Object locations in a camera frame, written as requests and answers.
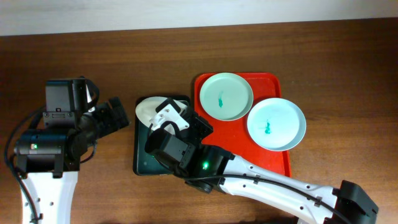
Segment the light blue plate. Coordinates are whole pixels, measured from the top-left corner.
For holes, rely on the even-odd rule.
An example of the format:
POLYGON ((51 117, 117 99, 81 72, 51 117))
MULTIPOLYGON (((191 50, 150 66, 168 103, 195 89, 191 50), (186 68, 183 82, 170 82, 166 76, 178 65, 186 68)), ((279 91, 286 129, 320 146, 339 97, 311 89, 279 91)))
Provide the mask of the light blue plate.
POLYGON ((247 118, 251 139, 260 147, 282 152, 298 145, 305 136, 307 122, 302 110, 283 98, 269 98, 252 107, 247 118))

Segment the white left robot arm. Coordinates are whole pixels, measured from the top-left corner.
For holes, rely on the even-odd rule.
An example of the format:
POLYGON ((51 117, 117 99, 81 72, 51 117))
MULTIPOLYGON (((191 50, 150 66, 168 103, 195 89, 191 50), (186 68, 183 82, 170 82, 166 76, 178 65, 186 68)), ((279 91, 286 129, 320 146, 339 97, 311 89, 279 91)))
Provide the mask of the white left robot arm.
POLYGON ((14 148, 22 221, 69 223, 82 156, 130 121, 119 97, 98 103, 98 87, 85 78, 49 80, 45 96, 14 148))

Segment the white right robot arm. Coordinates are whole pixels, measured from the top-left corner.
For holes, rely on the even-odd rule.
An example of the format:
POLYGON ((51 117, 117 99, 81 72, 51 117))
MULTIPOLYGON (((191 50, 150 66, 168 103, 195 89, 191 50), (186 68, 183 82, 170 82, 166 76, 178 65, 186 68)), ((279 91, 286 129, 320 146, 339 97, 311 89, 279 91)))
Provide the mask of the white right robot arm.
POLYGON ((378 206, 358 185, 340 188, 301 182, 251 164, 201 140, 212 127, 192 108, 172 105, 138 111, 150 130, 146 153, 185 183, 204 193, 217 190, 283 210, 304 223, 375 223, 378 206))

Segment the white plate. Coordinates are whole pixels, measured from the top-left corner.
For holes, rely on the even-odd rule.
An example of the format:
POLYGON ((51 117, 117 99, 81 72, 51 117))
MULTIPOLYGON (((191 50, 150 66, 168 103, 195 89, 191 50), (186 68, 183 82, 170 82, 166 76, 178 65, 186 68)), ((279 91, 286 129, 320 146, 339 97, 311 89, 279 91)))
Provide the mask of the white plate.
POLYGON ((167 100, 166 97, 163 96, 153 96, 146 98, 142 100, 137 106, 136 106, 136 116, 138 117, 139 121, 147 126, 148 128, 150 127, 150 119, 156 115, 157 112, 159 112, 164 106, 167 106, 168 104, 173 105, 173 107, 179 112, 180 108, 177 106, 177 104, 171 103, 169 100, 167 100))

